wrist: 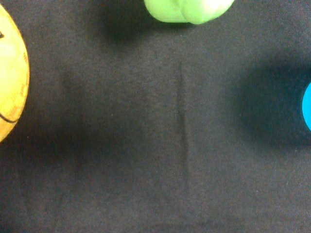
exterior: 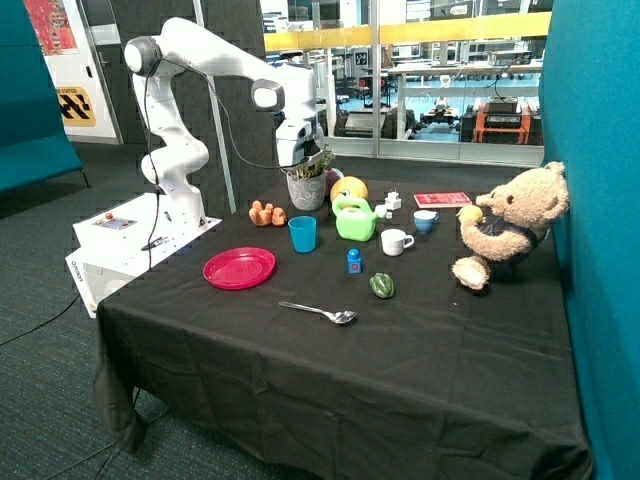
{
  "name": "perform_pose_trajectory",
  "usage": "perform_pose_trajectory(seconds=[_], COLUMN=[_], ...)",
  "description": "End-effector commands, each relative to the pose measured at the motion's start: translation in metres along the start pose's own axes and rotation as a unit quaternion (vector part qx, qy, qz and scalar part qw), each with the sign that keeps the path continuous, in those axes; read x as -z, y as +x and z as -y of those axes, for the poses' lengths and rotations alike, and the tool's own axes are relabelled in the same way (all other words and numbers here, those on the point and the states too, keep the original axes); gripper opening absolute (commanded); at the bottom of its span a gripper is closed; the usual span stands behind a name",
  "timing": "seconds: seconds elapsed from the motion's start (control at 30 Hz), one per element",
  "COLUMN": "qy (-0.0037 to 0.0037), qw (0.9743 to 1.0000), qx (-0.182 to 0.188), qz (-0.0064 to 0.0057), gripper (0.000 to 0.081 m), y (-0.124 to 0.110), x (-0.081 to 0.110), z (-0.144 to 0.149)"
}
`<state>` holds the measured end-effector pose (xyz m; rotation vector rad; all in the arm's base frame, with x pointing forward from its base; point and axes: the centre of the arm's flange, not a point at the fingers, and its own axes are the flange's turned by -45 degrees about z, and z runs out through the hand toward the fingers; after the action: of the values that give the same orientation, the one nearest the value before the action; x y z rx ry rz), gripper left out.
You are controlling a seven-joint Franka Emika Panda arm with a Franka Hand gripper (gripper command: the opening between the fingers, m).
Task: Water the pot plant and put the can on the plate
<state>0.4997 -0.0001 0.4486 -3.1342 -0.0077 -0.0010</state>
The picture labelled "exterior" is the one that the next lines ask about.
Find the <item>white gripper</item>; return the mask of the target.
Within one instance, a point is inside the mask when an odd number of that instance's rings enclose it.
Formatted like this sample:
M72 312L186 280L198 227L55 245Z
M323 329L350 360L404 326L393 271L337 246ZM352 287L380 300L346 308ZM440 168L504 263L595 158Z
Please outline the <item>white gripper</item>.
M276 129L276 150L279 166L293 169L311 166L324 155L324 132L314 119L285 119Z

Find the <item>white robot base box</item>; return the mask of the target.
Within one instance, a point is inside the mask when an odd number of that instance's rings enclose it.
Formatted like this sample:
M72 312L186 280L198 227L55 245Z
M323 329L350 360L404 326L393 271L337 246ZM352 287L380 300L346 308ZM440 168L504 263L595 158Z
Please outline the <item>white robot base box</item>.
M73 225L79 248L66 264L88 315L98 304L214 228L218 218L184 223L166 195L145 193Z

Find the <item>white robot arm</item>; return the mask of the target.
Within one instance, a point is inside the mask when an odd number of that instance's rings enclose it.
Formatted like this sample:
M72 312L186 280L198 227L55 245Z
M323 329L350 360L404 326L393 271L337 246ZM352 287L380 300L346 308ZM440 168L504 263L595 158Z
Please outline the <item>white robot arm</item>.
M201 193L187 177L209 160L207 147L191 135L179 113L171 88L172 78L179 73L191 70L252 80L256 109L284 115L276 130L280 167L319 161L325 142L310 67L293 62L274 67L182 18L167 20L157 36L130 40L124 54L146 126L164 142L143 158L142 171L168 196L174 224L193 228L205 224Z

